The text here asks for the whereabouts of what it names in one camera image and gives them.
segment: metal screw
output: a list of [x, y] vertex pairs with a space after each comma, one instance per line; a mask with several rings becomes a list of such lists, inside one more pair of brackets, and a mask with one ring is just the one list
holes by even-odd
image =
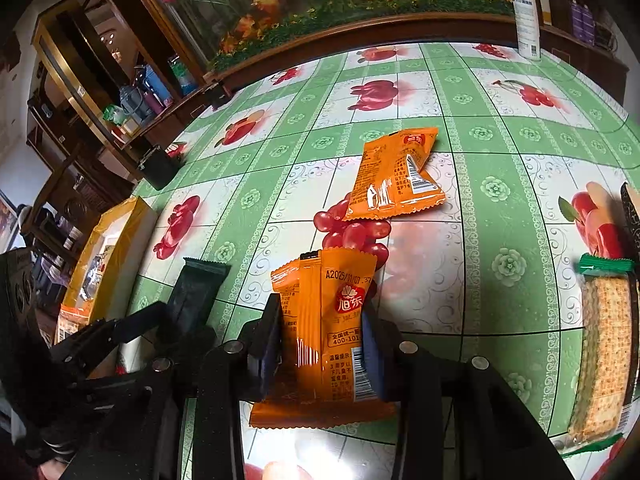
[[168, 357], [159, 357], [151, 363], [151, 368], [155, 372], [164, 372], [171, 367], [171, 359]]
[[478, 370], [486, 370], [489, 367], [489, 361], [479, 355], [471, 359], [471, 364]]
[[228, 354], [237, 354], [242, 351], [242, 348], [244, 348], [244, 345], [238, 339], [227, 341], [223, 346], [223, 350]]
[[413, 341], [402, 341], [398, 348], [403, 354], [415, 354], [418, 351], [418, 345]]

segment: yellow box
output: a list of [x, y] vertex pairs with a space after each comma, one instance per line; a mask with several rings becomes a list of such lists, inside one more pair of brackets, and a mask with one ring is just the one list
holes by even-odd
[[96, 319], [127, 313], [129, 297], [158, 214], [131, 197], [100, 217], [78, 260], [65, 294], [56, 341]]

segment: orange snack bag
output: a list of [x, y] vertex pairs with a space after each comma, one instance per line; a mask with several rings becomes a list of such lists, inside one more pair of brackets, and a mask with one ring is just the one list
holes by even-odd
[[381, 219], [442, 204], [424, 169], [437, 128], [409, 128], [366, 142], [344, 220]]
[[331, 428], [395, 413], [364, 373], [360, 312], [375, 267], [372, 254], [330, 248], [271, 273], [283, 310], [282, 364], [251, 426]]

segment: floral tablecloth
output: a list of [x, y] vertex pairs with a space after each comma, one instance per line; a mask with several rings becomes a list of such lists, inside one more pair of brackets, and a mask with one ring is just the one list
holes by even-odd
[[[588, 182], [617, 198], [625, 181], [640, 186], [640, 127], [593, 81], [546, 52], [530, 62], [486, 44], [362, 49], [292, 67], [206, 110], [176, 140], [186, 163], [172, 183], [157, 192], [143, 182], [135, 191], [159, 221], [130, 311], [169, 297], [184, 256], [226, 262], [231, 272], [208, 323], [222, 340], [235, 338], [260, 316], [271, 270], [322, 246], [314, 215], [351, 190], [364, 142], [417, 126], [439, 128], [427, 170], [447, 203], [391, 219], [391, 234], [379, 240], [390, 256], [378, 271], [376, 306], [438, 356], [487, 357], [562, 449], [582, 354], [574, 264], [593, 247], [558, 199], [572, 202]], [[190, 226], [172, 217], [176, 206], [193, 213]], [[168, 232], [181, 237], [174, 250], [162, 243]], [[125, 347], [125, 368], [141, 366], [147, 348], [145, 340]], [[247, 463], [293, 462], [314, 480], [390, 477], [395, 420], [256, 430], [247, 424], [250, 409], [242, 407]], [[626, 431], [637, 417], [635, 405]], [[443, 424], [450, 476], [448, 402]], [[586, 452], [566, 462], [577, 479], [589, 480], [608, 455]]]

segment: brand logo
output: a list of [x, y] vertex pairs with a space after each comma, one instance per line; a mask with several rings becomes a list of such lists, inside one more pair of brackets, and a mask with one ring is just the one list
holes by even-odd
[[335, 309], [340, 314], [345, 314], [362, 306], [365, 292], [363, 288], [354, 285], [345, 285], [338, 291], [335, 298]]
[[409, 142], [419, 142], [420, 144], [424, 144], [424, 135], [412, 134], [412, 135], [404, 136], [404, 143], [408, 144]]

